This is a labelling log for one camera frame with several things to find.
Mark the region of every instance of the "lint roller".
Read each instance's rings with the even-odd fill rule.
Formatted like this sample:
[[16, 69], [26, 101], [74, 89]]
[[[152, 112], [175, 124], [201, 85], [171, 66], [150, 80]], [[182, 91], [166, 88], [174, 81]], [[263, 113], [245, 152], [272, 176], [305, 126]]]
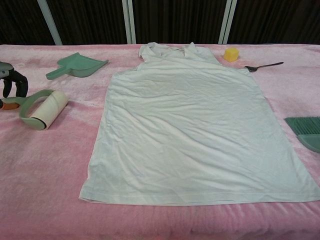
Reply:
[[[27, 116], [31, 106], [42, 97], [47, 98], [30, 116]], [[21, 120], [35, 130], [45, 130], [50, 127], [65, 108], [68, 100], [63, 91], [44, 89], [29, 97], [8, 97], [2, 101], [7, 104], [19, 104], [21, 106], [19, 113]]]

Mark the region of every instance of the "dark curtain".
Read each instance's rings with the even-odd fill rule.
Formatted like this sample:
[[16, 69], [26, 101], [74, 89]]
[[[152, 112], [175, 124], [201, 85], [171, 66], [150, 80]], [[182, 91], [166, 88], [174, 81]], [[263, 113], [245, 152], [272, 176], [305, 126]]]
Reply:
[[0, 0], [0, 44], [55, 44], [37, 0]]
[[121, 0], [47, 0], [64, 45], [126, 44]]
[[229, 44], [320, 44], [320, 0], [237, 0]]
[[217, 44], [226, 0], [132, 0], [136, 42]]

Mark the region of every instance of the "spoon handle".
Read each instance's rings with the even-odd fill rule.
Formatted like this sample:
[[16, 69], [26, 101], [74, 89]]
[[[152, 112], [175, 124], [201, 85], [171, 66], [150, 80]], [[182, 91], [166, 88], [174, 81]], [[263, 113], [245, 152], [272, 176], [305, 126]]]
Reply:
[[268, 64], [268, 65], [262, 65], [262, 66], [258, 66], [257, 68], [264, 68], [264, 67], [269, 67], [269, 66], [275, 66], [275, 65], [280, 65], [283, 64], [284, 62], [277, 62], [277, 63], [273, 63], [273, 64]]

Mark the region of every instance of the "adhesive roll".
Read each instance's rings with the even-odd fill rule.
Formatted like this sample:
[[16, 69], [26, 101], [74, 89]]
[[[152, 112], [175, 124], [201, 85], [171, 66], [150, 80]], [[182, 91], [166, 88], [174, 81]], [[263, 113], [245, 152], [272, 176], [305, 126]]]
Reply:
[[30, 118], [38, 119], [48, 129], [68, 103], [63, 91], [53, 91], [47, 99], [31, 114]]

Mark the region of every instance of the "dustpan handle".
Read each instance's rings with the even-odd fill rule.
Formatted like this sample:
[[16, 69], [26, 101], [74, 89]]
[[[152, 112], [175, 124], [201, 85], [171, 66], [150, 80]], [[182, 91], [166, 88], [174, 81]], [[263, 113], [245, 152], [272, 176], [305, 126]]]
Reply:
[[45, 76], [48, 80], [53, 80], [53, 79], [56, 79], [56, 78], [62, 76], [63, 74], [70, 73], [70, 70], [71, 70], [70, 68], [66, 68], [64, 66], [64, 67], [60, 67], [52, 72], [47, 73]]

